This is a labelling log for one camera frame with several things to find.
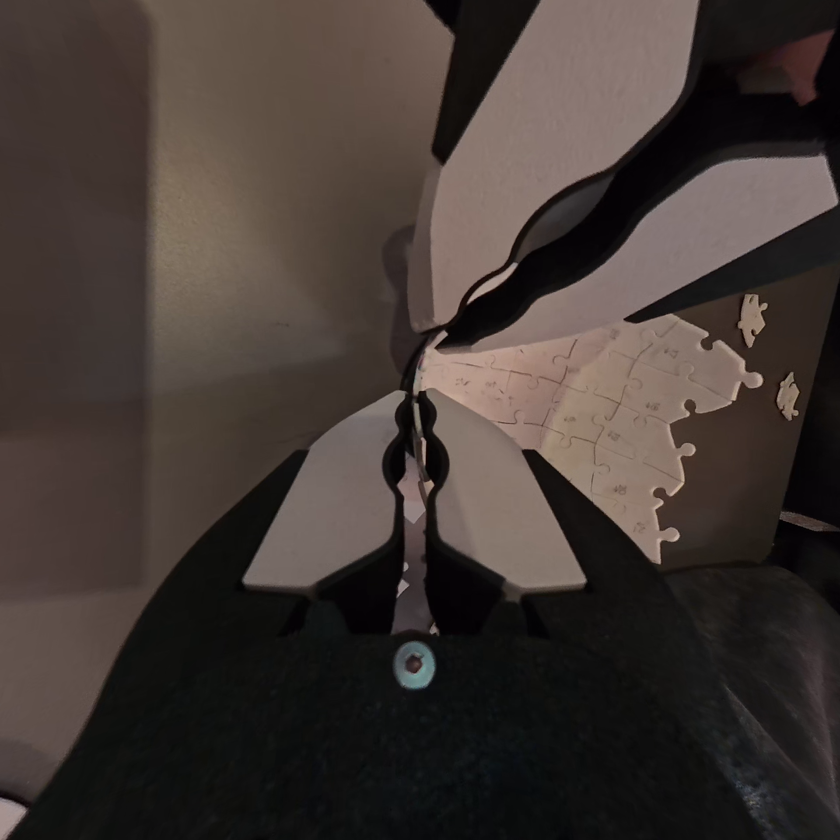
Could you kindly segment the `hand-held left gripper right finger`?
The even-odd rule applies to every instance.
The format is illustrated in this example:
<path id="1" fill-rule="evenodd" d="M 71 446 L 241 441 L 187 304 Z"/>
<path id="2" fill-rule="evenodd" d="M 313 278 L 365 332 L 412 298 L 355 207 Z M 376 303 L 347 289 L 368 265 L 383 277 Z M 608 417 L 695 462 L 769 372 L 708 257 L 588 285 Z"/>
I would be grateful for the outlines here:
<path id="1" fill-rule="evenodd" d="M 585 573 L 522 449 L 499 426 L 431 389 L 425 433 L 443 547 L 500 578 L 508 595 L 581 591 Z"/>

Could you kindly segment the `person's dark clothing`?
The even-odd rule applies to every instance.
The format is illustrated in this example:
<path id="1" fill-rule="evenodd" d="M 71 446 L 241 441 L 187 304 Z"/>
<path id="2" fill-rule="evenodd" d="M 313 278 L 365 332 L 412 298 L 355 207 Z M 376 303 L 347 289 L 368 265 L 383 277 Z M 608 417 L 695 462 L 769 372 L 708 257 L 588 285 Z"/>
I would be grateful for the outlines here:
<path id="1" fill-rule="evenodd" d="M 721 767 L 762 838 L 839 838 L 838 537 L 781 521 L 760 564 L 666 577 L 738 726 Z"/>

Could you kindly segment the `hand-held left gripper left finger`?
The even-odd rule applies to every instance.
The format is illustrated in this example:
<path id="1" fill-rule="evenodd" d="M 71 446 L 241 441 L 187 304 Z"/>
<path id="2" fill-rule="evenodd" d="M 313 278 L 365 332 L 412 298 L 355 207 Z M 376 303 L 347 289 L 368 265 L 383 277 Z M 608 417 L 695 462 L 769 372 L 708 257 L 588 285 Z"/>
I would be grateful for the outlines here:
<path id="1" fill-rule="evenodd" d="M 411 398 L 397 390 L 311 445 L 245 572 L 246 589 L 314 595 L 401 535 L 410 413 Z"/>

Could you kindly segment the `partly built white puzzle ball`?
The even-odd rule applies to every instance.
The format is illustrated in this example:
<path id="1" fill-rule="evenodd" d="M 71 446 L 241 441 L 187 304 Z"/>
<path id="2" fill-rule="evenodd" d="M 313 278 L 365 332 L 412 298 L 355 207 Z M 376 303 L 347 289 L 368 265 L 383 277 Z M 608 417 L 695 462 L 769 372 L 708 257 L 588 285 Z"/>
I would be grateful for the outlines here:
<path id="1" fill-rule="evenodd" d="M 685 485 L 672 426 L 736 401 L 763 384 L 722 341 L 701 345 L 707 331 L 667 314 L 615 322 L 561 339 L 505 349 L 446 350 L 442 338 L 421 349 L 407 382 L 435 389 L 483 416 L 522 449 L 537 451 L 612 519 L 649 561 L 679 531 L 659 523 L 662 490 Z"/>

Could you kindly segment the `person's right hand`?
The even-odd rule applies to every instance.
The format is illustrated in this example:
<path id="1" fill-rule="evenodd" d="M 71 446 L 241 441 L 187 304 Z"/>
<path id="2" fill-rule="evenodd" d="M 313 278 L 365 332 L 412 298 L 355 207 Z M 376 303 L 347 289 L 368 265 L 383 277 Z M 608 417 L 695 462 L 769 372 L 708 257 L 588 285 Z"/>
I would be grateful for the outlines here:
<path id="1" fill-rule="evenodd" d="M 816 75 L 836 33 L 835 29 L 809 35 L 766 51 L 759 62 L 781 68 L 790 82 L 793 99 L 801 106 L 816 99 Z"/>

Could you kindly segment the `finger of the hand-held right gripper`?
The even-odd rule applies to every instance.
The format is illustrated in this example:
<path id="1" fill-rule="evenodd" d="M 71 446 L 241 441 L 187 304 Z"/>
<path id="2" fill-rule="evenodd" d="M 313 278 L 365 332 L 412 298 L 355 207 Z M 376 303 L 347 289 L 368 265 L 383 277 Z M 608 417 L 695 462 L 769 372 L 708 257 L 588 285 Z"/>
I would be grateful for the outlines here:
<path id="1" fill-rule="evenodd" d="M 698 280 L 838 204 L 822 132 L 662 132 L 617 169 L 612 140 L 562 153 L 547 140 L 465 140 L 454 210 L 468 197 L 454 279 L 516 264 L 454 320 L 458 349 L 565 338 L 691 305 Z"/>
<path id="2" fill-rule="evenodd" d="M 423 184 L 410 318 L 452 322 L 561 196 L 615 171 L 684 98 L 701 2 L 539 2 L 445 164 Z"/>

